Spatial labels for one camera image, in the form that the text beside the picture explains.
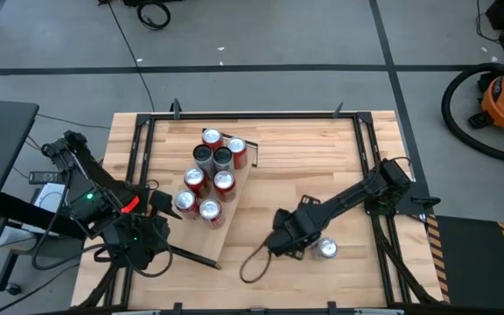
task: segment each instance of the shop vacuum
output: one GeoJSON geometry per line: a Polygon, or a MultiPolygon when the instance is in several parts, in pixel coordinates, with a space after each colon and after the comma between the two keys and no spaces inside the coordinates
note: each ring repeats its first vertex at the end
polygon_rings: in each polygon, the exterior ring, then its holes
{"type": "Polygon", "coordinates": [[[452,118],[451,100],[454,91],[456,91],[463,81],[472,75],[480,73],[483,74],[479,78],[478,87],[484,93],[481,100],[481,111],[471,116],[468,122],[473,129],[481,129],[490,125],[504,129],[504,65],[496,63],[477,65],[454,78],[446,88],[446,91],[444,91],[441,103],[444,122],[452,134],[463,143],[474,148],[476,151],[504,161],[504,151],[497,150],[474,139],[464,132],[452,118]]]}

